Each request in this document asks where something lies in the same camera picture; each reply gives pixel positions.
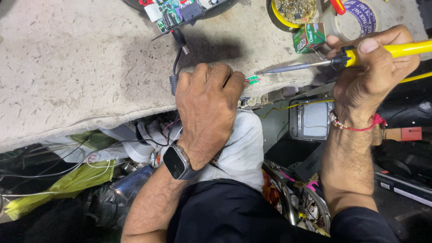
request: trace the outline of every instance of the circuit board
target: circuit board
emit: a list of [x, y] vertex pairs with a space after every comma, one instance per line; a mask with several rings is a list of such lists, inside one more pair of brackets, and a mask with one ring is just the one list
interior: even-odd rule
[[192, 4], [193, 2], [194, 0], [156, 0], [156, 3], [159, 5], [159, 11], [164, 16], [156, 22], [160, 31], [164, 32], [165, 30], [181, 23], [183, 18], [180, 14], [180, 9]]

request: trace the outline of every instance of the beaded bracelet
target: beaded bracelet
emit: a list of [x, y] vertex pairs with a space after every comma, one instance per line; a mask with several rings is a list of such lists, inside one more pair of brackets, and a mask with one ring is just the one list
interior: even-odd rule
[[367, 131], [367, 130], [372, 129], [376, 124], [383, 124], [384, 126], [387, 124], [387, 122], [378, 113], [375, 113], [372, 116], [372, 125], [368, 128], [364, 128], [364, 129], [351, 128], [351, 127], [345, 126], [344, 124], [340, 123], [339, 121], [337, 121], [337, 116], [334, 113], [334, 110], [332, 110], [330, 112], [329, 118], [330, 118], [331, 123], [333, 123], [335, 127], [339, 126], [339, 129], [345, 128], [345, 129], [348, 129], [351, 131]]

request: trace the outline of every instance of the right hand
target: right hand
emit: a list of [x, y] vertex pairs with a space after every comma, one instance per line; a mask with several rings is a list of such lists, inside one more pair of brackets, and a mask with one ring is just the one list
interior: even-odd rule
[[244, 88], [245, 75], [223, 63], [201, 63], [193, 74], [180, 74], [175, 102], [183, 133], [177, 144], [193, 170], [203, 168], [228, 141]]
[[413, 38], [404, 25], [350, 42], [344, 42], [334, 35], [327, 36], [327, 45], [332, 48], [327, 59], [339, 53], [341, 47], [354, 45], [361, 62], [360, 67], [346, 68], [333, 88], [338, 121], [354, 128], [370, 126], [370, 117], [387, 94], [412, 73], [420, 62], [419, 55], [393, 58], [383, 45], [410, 42], [413, 42]]

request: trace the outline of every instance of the wrist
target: wrist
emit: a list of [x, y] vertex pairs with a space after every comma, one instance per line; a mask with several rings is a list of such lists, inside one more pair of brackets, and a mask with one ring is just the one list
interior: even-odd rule
[[375, 109], [353, 109], [335, 104], [334, 113], [337, 121], [345, 126], [357, 129], [367, 128], [371, 125]]
[[181, 135], [179, 137], [177, 145], [183, 148], [189, 158], [189, 164], [191, 165], [192, 170], [200, 170], [207, 164], [208, 161], [205, 160], [198, 151], [194, 150], [192, 143], [190, 143], [185, 136]]

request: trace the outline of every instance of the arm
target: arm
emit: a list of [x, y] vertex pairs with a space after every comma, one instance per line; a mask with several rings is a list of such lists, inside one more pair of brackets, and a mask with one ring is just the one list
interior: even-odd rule
[[[226, 144], [234, 126], [244, 74], [226, 64], [199, 64], [193, 74], [181, 73], [175, 94], [183, 147], [193, 170], [203, 168]], [[123, 228], [122, 242], [165, 242], [187, 181], [174, 180], [163, 164], [138, 192]]]
[[[386, 95], [419, 65], [419, 55], [395, 58], [383, 45], [404, 44], [413, 39], [405, 26], [352, 42], [327, 37], [333, 57], [342, 46], [357, 46], [362, 67], [345, 69], [333, 89], [338, 121], [353, 128], [366, 128]], [[331, 126], [323, 154], [321, 179], [331, 215], [349, 207], [377, 211], [372, 198], [374, 174], [371, 157], [372, 131], [350, 131]]]

